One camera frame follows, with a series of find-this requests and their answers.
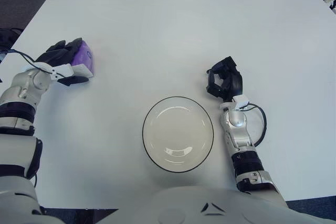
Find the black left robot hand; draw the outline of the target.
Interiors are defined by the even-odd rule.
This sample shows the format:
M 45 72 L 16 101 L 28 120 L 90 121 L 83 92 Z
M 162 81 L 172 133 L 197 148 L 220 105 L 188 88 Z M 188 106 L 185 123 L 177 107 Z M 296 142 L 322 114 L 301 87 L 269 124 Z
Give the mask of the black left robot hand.
M 55 68 L 69 64 L 73 75 L 66 77 L 59 71 L 54 71 L 57 81 L 70 86 L 89 81 L 93 77 L 93 53 L 82 38 L 66 43 L 64 40 L 50 46 L 41 54 L 36 62 L 43 62 Z

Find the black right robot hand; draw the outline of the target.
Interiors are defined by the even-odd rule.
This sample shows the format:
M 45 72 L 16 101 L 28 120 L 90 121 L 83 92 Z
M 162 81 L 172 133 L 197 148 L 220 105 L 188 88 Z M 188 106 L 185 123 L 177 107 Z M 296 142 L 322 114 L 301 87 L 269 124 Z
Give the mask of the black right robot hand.
M 207 92 L 223 99 L 223 102 L 230 102 L 233 97 L 242 95 L 243 78 L 236 67 L 233 58 L 229 56 L 208 69 Z

